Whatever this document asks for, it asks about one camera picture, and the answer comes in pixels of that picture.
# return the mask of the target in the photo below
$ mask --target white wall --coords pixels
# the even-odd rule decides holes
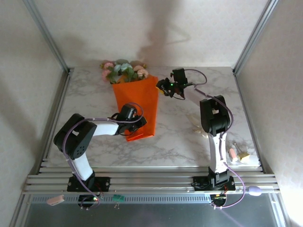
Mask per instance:
[[[303,1],[280,0],[239,76],[261,154],[303,226]]]
[[[22,0],[0,7],[0,226],[39,153],[62,70]]]
[[[267,0],[35,0],[68,66],[232,66]]]

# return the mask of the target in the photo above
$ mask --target white marble table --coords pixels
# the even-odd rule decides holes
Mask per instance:
[[[150,74],[159,79],[169,76],[175,67],[151,67]],[[241,104],[231,68],[195,68],[203,71],[209,82],[201,89],[213,96],[223,95],[234,114],[235,123],[227,134],[226,148],[236,141],[242,150],[251,154],[249,163],[230,165],[259,166],[249,127]],[[188,80],[203,82],[196,72],[186,72]],[[74,113],[85,117],[108,117],[118,111],[114,92],[109,83],[102,81],[101,69],[75,68],[62,107],[55,133]],[[208,139],[193,132],[187,115],[199,119],[199,107],[190,100],[177,100],[159,95],[156,135],[151,138],[126,142],[122,136],[94,137],[87,149],[92,167],[187,167],[208,166],[210,161]],[[63,154],[53,144],[46,162],[47,167],[68,166]]]

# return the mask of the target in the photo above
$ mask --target artificial flower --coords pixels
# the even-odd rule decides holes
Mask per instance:
[[[130,64],[124,63],[121,65],[121,71],[125,71],[127,68],[133,68]]]
[[[134,67],[134,71],[143,70],[143,69],[144,69],[144,67],[141,65],[137,65]]]
[[[104,64],[103,68],[104,68],[105,70],[107,70],[109,67],[114,68],[114,66],[115,66],[115,65],[114,65],[112,62],[107,62],[107,63]]]
[[[138,73],[139,77],[145,77],[146,78],[148,76],[148,71],[145,70],[145,69],[140,69],[140,70],[137,71],[137,73]]]
[[[115,65],[114,72],[119,72],[120,69],[121,69],[121,65]]]
[[[102,72],[102,79],[104,80],[104,81],[107,81],[107,76],[109,75],[111,73],[111,70],[103,70],[103,72]]]

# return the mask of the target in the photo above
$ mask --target pink flower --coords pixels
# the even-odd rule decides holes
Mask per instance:
[[[143,69],[144,68],[141,65],[137,65],[137,66],[134,67],[134,71],[143,70]]]
[[[139,77],[145,77],[146,78],[148,76],[148,71],[145,70],[145,69],[140,69],[140,70],[137,71],[137,73],[138,73]]]
[[[103,70],[103,72],[102,72],[102,79],[104,81],[107,81],[106,77],[108,76],[109,73],[111,73],[111,70]]]
[[[104,68],[105,70],[107,70],[109,67],[114,68],[115,65],[114,65],[112,62],[106,62],[106,63],[104,64],[104,66],[103,66],[103,68]]]

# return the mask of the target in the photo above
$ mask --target purple cable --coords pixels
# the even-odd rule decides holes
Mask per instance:
[[[223,107],[227,110],[227,112],[230,114],[230,116],[231,116],[231,124],[229,125],[229,127],[226,129],[225,132],[223,132],[223,133],[220,134],[219,153],[220,153],[220,158],[221,158],[221,160],[223,160],[223,156],[222,156],[222,140],[221,140],[221,139],[222,139],[223,135],[224,135],[225,133],[227,133],[227,131],[231,128],[231,126],[232,126],[232,124],[233,124],[233,122],[234,122],[233,114],[232,114],[231,110],[230,110],[223,102],[221,102],[219,99],[217,99],[216,97],[213,97],[213,96],[211,96],[211,95],[208,95],[208,94],[206,94],[205,92],[203,92],[203,91],[201,91],[200,89],[197,88],[197,86],[203,85],[203,84],[206,84],[206,83],[207,83],[207,77],[206,77],[206,75],[205,75],[203,72],[201,72],[201,71],[199,71],[199,70],[195,70],[195,69],[187,69],[187,70],[192,70],[192,71],[199,72],[199,73],[201,73],[201,74],[205,77],[205,83],[195,84],[195,85],[194,85],[195,91],[199,92],[200,94],[204,95],[205,97],[214,99],[214,100],[215,100],[216,102],[218,102],[221,106],[223,106]],[[244,196],[245,196],[245,184],[244,184],[242,178],[241,178],[235,171],[233,171],[225,162],[223,162],[223,164],[224,164],[232,173],[234,173],[234,174],[238,177],[238,179],[241,181],[241,183],[242,183],[242,185],[243,185],[243,194],[242,194],[241,198],[239,198],[239,200],[237,200],[236,202],[234,202],[234,203],[232,203],[232,204],[230,204],[230,205],[227,205],[227,206],[225,206],[225,204],[224,204],[224,206],[221,206],[221,207],[220,207],[221,209],[222,209],[222,208],[229,208],[229,207],[232,207],[232,206],[238,204],[240,201],[242,201],[242,199],[243,199]]]
[[[96,197],[97,198],[97,201],[98,201],[98,204],[94,207],[97,207],[99,204],[100,204],[100,201],[99,201],[99,198],[98,196],[93,193],[82,181],[81,177],[79,176],[79,174],[77,173],[77,170],[75,169],[73,163],[71,162],[71,159],[70,157],[68,156],[68,154],[66,153],[66,150],[65,150],[65,147],[66,147],[66,142],[67,142],[67,138],[69,137],[69,135],[72,133],[72,131],[77,127],[79,126],[80,124],[82,124],[83,122],[85,121],[101,121],[101,122],[116,122],[116,123],[135,123],[139,120],[141,120],[141,118],[143,117],[143,108],[137,104],[137,103],[128,103],[128,104],[134,104],[134,105],[137,105],[140,109],[141,109],[141,116],[139,117],[139,119],[137,119],[136,121],[131,121],[131,122],[128,122],[128,121],[116,121],[116,120],[112,120],[112,119],[108,119],[108,118],[85,118],[79,122],[77,122],[74,126],[72,126],[68,132],[66,133],[65,137],[64,137],[64,140],[63,140],[63,143],[62,143],[62,152],[67,160],[67,163],[69,164],[69,166],[71,167],[71,171],[75,174],[76,178],[78,179],[78,181],[80,182],[80,184],[83,186],[83,188],[88,191],[92,196]]]

